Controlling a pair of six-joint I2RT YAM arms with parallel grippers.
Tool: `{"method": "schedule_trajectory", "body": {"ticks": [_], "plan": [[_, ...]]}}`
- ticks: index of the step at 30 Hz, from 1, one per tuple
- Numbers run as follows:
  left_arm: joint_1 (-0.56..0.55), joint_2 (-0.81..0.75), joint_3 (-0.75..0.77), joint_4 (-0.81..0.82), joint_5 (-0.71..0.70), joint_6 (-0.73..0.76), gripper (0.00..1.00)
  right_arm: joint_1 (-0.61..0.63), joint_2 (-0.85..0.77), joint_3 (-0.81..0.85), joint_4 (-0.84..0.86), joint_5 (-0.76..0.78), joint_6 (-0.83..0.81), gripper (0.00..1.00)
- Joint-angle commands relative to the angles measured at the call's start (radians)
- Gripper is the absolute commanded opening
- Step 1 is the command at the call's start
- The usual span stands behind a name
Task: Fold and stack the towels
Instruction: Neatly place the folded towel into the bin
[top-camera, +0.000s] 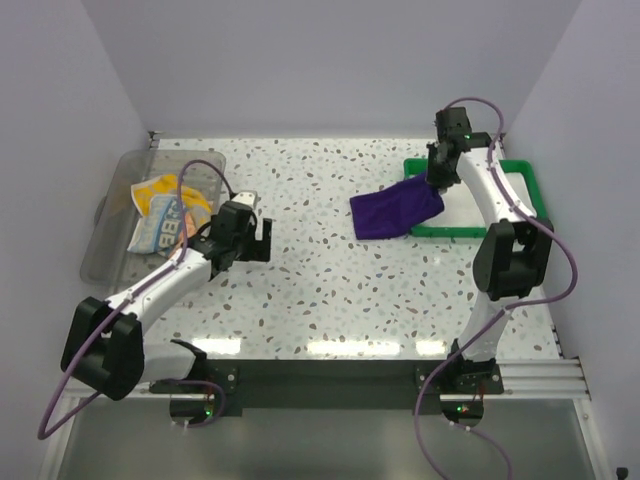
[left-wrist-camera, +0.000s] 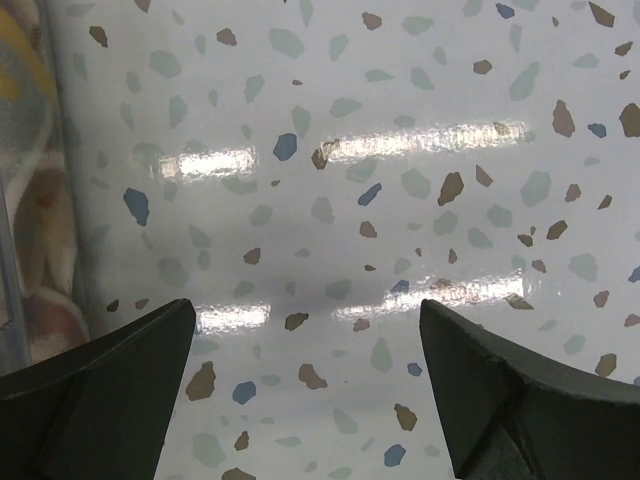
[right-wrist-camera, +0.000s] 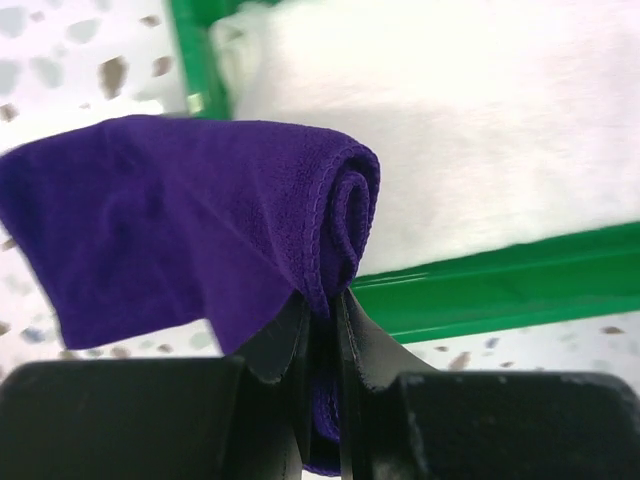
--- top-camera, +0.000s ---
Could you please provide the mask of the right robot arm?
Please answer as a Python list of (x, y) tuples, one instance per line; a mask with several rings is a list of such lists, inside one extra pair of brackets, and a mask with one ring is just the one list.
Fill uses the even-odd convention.
[(428, 146), (426, 183), (444, 192), (464, 184), (475, 201), (486, 233), (472, 264), (478, 290), (471, 317), (453, 352), (461, 359), (445, 369), (451, 389), (468, 392), (481, 380), (477, 363), (495, 359), (512, 311), (544, 279), (551, 249), (550, 222), (536, 213), (509, 184), (486, 132), (472, 130), (466, 109), (447, 106), (435, 116), (437, 142)]

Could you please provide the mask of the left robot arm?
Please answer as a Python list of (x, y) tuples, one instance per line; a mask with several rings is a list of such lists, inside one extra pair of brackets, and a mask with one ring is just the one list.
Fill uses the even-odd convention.
[(96, 392), (121, 400), (145, 382), (173, 380), (185, 392), (208, 379), (207, 355), (173, 340), (150, 344), (144, 336), (167, 310), (234, 262), (270, 260), (272, 222), (255, 216), (257, 195), (242, 191), (213, 216), (209, 231), (189, 240), (167, 262), (105, 300), (88, 297), (76, 308), (61, 369)]

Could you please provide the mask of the purple towel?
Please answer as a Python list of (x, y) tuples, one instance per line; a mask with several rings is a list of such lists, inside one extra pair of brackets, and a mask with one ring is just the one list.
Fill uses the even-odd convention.
[(425, 172), (381, 191), (354, 196), (350, 207), (357, 240), (404, 236), (445, 209), (438, 190), (426, 182)]

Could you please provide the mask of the white towel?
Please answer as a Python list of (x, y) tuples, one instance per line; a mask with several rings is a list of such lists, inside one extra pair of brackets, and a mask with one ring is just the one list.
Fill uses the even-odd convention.
[[(506, 173), (506, 179), (518, 198), (532, 212), (537, 213), (521, 173)], [(450, 188), (443, 196), (444, 211), (421, 223), (425, 227), (485, 227), (486, 223), (476, 202), (464, 183)]]

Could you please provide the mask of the colourful patterned towel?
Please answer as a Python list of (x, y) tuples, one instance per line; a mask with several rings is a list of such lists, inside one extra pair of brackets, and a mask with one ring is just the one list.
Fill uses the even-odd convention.
[[(211, 205), (206, 200), (183, 198), (188, 236), (210, 221)], [(169, 258), (182, 246), (183, 218), (175, 194), (153, 197), (149, 213), (141, 216), (134, 228), (127, 251), (133, 254), (158, 254)]]

